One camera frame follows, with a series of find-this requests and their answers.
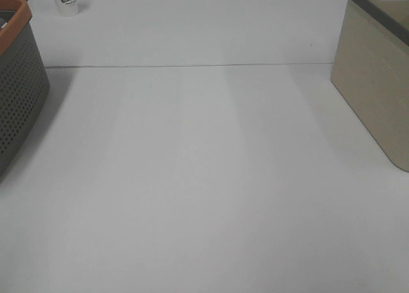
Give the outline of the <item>beige storage bin grey rim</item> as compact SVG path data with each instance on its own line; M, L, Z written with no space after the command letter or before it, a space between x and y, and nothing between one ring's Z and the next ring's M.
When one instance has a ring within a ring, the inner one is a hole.
M348 0L330 80L408 171L408 0Z

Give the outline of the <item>grey perforated basket orange rim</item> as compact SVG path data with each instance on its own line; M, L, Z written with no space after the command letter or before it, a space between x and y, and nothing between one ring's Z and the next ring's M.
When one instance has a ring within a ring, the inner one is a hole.
M1 176L36 123L50 90L26 0L1 0Z

